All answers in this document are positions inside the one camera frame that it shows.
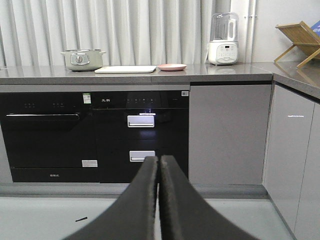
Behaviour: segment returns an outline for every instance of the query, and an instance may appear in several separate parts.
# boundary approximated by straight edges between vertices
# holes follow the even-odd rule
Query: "black dishwasher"
[[[1,93],[0,113],[14,182],[99,182],[89,93]]]
[[[173,155],[189,174],[189,92],[92,92],[101,183],[130,183],[146,156]]]

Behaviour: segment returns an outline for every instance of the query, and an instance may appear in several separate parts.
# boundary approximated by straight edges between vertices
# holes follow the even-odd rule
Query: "control button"
[[[82,56],[76,56],[75,61],[76,61],[77,63],[81,63],[81,62],[82,62]]]

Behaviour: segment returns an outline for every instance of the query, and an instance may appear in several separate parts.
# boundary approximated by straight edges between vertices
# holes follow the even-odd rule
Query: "cabinet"
[[[320,239],[320,105],[315,104],[294,233],[299,240]]]
[[[261,184],[271,85],[190,87],[192,184]]]
[[[264,186],[292,232],[297,218],[314,105],[298,94],[275,86]]]

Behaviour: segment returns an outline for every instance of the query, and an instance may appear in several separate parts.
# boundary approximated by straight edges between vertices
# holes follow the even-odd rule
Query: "floor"
[[[267,199],[206,199],[234,224],[261,240],[292,240]],[[60,240],[85,226],[114,198],[0,197],[3,240]],[[158,210],[155,240],[161,239]]]

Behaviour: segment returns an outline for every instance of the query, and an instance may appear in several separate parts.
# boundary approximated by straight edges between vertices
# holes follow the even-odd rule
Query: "kitchen counter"
[[[183,71],[152,73],[74,72],[64,66],[8,66],[0,68],[0,85],[145,85],[191,82],[270,81],[269,71],[238,63],[229,66],[189,64]]]
[[[215,66],[212,64],[188,64],[183,71],[161,71],[152,73],[95,73],[73,72],[65,66],[5,66],[0,67],[0,92],[11,89],[37,91],[39,86],[60,86],[64,91],[98,91],[100,86],[174,86],[197,85],[205,82],[251,82],[273,80],[320,99],[320,62],[311,61],[303,68],[298,62],[254,62]]]

